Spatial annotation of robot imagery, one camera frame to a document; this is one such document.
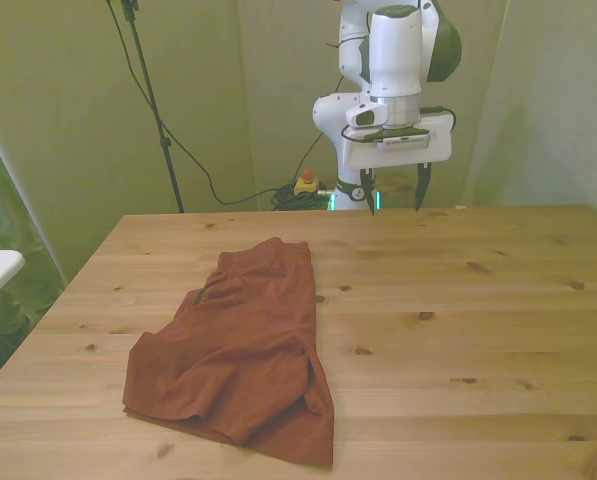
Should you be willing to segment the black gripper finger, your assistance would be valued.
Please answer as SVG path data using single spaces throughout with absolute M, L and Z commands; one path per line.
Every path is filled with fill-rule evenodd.
M 372 169 L 363 169 L 360 171 L 361 187 L 364 192 L 364 197 L 367 202 L 368 208 L 372 215 L 375 214 L 375 178 L 374 171 Z
M 427 189 L 431 180 L 431 165 L 428 163 L 420 163 L 417 165 L 418 180 L 415 189 L 414 208 L 419 211 L 422 208 Z

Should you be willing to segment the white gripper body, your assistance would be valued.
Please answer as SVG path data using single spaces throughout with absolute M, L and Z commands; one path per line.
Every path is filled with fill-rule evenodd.
M 342 163 L 349 169 L 444 162 L 452 154 L 452 113 L 423 115 L 419 123 L 400 129 L 345 126 L 341 137 Z

